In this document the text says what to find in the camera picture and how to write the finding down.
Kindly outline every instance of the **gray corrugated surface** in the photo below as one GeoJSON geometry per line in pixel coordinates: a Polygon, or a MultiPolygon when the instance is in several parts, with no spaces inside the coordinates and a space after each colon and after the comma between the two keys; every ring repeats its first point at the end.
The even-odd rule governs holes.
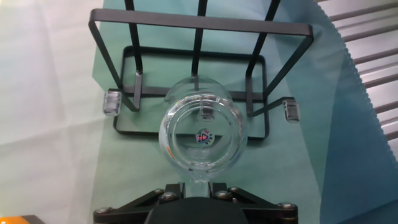
{"type": "Polygon", "coordinates": [[[398,158],[398,0],[318,2],[345,40],[398,158]]]}

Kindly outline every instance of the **black metal rack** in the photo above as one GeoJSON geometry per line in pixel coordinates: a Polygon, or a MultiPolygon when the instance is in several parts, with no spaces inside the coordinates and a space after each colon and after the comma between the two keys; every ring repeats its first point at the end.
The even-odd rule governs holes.
{"type": "MultiPolygon", "coordinates": [[[[282,81],[289,70],[295,65],[305,51],[311,46],[313,42],[312,26],[309,24],[298,23],[284,23],[273,22],[280,0],[272,0],[264,21],[255,21],[248,19],[227,19],[206,17],[207,0],[199,0],[198,16],[185,16],[177,14],[163,14],[153,12],[139,12],[134,10],[134,1],[125,0],[126,10],[115,9],[94,9],[91,11],[90,21],[88,26],[97,43],[99,51],[101,52],[111,75],[118,87],[115,91],[122,93],[122,103],[128,107],[130,111],[138,112],[140,109],[141,98],[145,97],[164,97],[170,88],[156,87],[156,86],[142,86],[142,76],[144,75],[142,66],[142,53],[144,54],[161,54],[161,55],[179,55],[193,57],[192,60],[192,76],[198,76],[198,65],[200,57],[212,58],[214,60],[244,60],[249,61],[248,68],[245,74],[246,91],[231,91],[230,95],[234,101],[246,102],[246,113],[248,116],[258,116],[264,113],[265,136],[262,138],[249,137],[249,139],[264,139],[269,134],[269,118],[268,111],[275,106],[282,103],[277,100],[268,105],[267,97],[275,89],[275,87],[282,81]],[[111,60],[105,43],[101,37],[95,22],[115,22],[129,24],[132,46],[127,46],[123,52],[122,72],[119,76],[116,68],[111,60]],[[156,47],[141,47],[138,37],[137,24],[145,24],[152,26],[167,26],[167,27],[183,27],[194,28],[195,42],[193,50],[177,50],[177,49],[163,49],[156,47]],[[203,38],[203,30],[226,30],[236,32],[253,32],[259,33],[255,48],[252,54],[231,54],[221,52],[203,52],[201,51],[201,43],[203,38]],[[267,37],[267,34],[282,34],[282,35],[297,35],[304,36],[303,41],[296,48],[294,53],[290,56],[286,64],[281,68],[276,77],[267,86],[266,77],[266,61],[260,55],[262,46],[267,37]],[[133,57],[136,63],[136,82],[134,86],[124,85],[124,65],[125,59],[133,57]],[[262,65],[262,93],[252,91],[252,72],[256,63],[262,65]],[[264,107],[253,111],[253,103],[263,103],[264,107]]],[[[122,131],[117,128],[118,117],[114,118],[114,129],[121,134],[149,134],[157,135],[152,132],[139,131],[122,131]]]]}

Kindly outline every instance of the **black metal bar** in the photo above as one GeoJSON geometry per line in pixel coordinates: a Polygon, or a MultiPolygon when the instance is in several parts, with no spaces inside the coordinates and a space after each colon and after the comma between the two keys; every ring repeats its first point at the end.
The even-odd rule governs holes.
{"type": "Polygon", "coordinates": [[[230,191],[233,195],[234,198],[236,198],[239,203],[253,203],[257,205],[261,205],[263,208],[277,208],[277,205],[274,205],[273,203],[270,203],[260,197],[255,196],[254,194],[250,194],[249,192],[243,190],[243,189],[237,189],[234,191],[230,191]]]}
{"type": "Polygon", "coordinates": [[[295,52],[290,56],[287,60],[286,64],[282,67],[282,69],[278,72],[276,77],[271,81],[268,85],[266,92],[264,95],[268,97],[272,91],[274,91],[275,87],[282,81],[282,79],[286,76],[286,74],[292,69],[292,67],[296,64],[296,62],[300,59],[300,57],[305,53],[305,51],[311,46],[313,42],[312,36],[306,36],[301,44],[297,47],[295,52]]]}
{"type": "Polygon", "coordinates": [[[122,212],[131,212],[135,209],[135,207],[145,207],[154,205],[159,199],[159,195],[155,193],[155,191],[151,191],[148,194],[145,194],[134,201],[123,205],[122,207],[117,209],[118,213],[122,212]]]}
{"type": "Polygon", "coordinates": [[[90,28],[90,32],[93,35],[95,42],[97,43],[98,49],[101,52],[101,55],[104,58],[109,71],[111,72],[114,82],[116,83],[118,88],[122,88],[123,87],[122,81],[119,78],[118,72],[114,67],[111,56],[109,55],[109,52],[105,46],[104,40],[102,39],[102,36],[97,28],[97,25],[95,24],[94,21],[90,21],[88,23],[88,27],[90,28]]]}
{"type": "Polygon", "coordinates": [[[281,97],[278,100],[275,100],[274,102],[268,104],[267,106],[265,106],[265,107],[263,107],[261,109],[258,109],[255,112],[253,112],[253,114],[248,114],[248,116],[250,116],[250,117],[258,116],[258,115],[260,115],[262,113],[265,113],[266,111],[274,109],[275,107],[277,107],[279,105],[282,105],[284,100],[289,100],[289,99],[294,100],[294,97],[288,97],[288,96],[281,97]]]}
{"type": "MultiPolygon", "coordinates": [[[[199,0],[198,16],[205,16],[207,8],[207,0],[199,0]]],[[[193,59],[192,59],[192,76],[198,75],[199,55],[201,49],[201,41],[203,38],[203,29],[196,29],[195,42],[193,45],[193,59]]]]}
{"type": "MultiPolygon", "coordinates": [[[[274,20],[276,10],[278,9],[280,0],[272,0],[269,5],[269,9],[266,15],[265,21],[274,20]]],[[[256,65],[257,58],[260,55],[262,46],[264,45],[264,41],[266,40],[267,33],[260,33],[256,42],[256,46],[254,47],[252,57],[250,59],[248,69],[246,70],[246,113],[251,114],[253,112],[253,102],[252,102],[252,73],[254,66],[256,65]]]]}
{"type": "MultiPolygon", "coordinates": [[[[134,95],[135,87],[132,85],[123,85],[123,92],[126,96],[132,97],[134,95]]],[[[143,86],[142,87],[142,98],[157,98],[157,97],[165,97],[167,92],[169,92],[170,88],[168,87],[156,87],[156,86],[143,86]]],[[[246,92],[243,91],[230,91],[234,101],[245,102],[246,101],[246,92]]],[[[262,93],[253,93],[253,102],[262,103],[264,101],[262,97],[262,93]]]]}
{"type": "Polygon", "coordinates": [[[141,93],[142,93],[142,72],[136,72],[136,84],[134,87],[134,106],[139,110],[141,103],[141,93]]]}
{"type": "Polygon", "coordinates": [[[269,34],[312,36],[312,27],[309,24],[205,16],[186,16],[154,12],[125,11],[117,9],[93,9],[91,11],[89,24],[95,24],[96,21],[167,27],[201,28],[237,32],[267,32],[269,34]]]}
{"type": "MultiPolygon", "coordinates": [[[[124,0],[124,3],[126,5],[126,9],[128,11],[134,11],[134,1],[133,0],[124,0]]],[[[138,38],[138,30],[137,30],[137,24],[130,23],[129,24],[130,28],[130,36],[131,36],[131,42],[132,45],[134,46],[134,60],[136,61],[136,70],[137,72],[141,72],[142,74],[142,57],[140,53],[140,45],[139,45],[139,38],[138,38]]]]}

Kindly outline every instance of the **table surface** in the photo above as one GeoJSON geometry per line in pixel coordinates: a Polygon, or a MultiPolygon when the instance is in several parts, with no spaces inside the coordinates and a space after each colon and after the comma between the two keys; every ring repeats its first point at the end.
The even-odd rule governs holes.
{"type": "MultiPolygon", "coordinates": [[[[0,92],[11,96],[1,100],[0,110],[0,189],[7,188],[0,194],[0,217],[88,220],[105,119],[103,90],[92,79],[96,45],[87,21],[90,11],[102,5],[0,0],[0,74],[20,74],[0,83],[0,92]],[[88,90],[83,95],[82,88],[88,90]],[[76,184],[81,177],[84,181],[76,184]]],[[[398,0],[319,5],[345,40],[398,157],[398,0]]]]}

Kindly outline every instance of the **orange object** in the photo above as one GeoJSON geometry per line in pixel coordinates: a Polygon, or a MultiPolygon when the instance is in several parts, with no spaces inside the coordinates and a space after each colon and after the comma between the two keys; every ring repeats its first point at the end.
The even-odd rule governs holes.
{"type": "Polygon", "coordinates": [[[0,224],[29,224],[22,217],[4,217],[0,218],[0,224]]]}

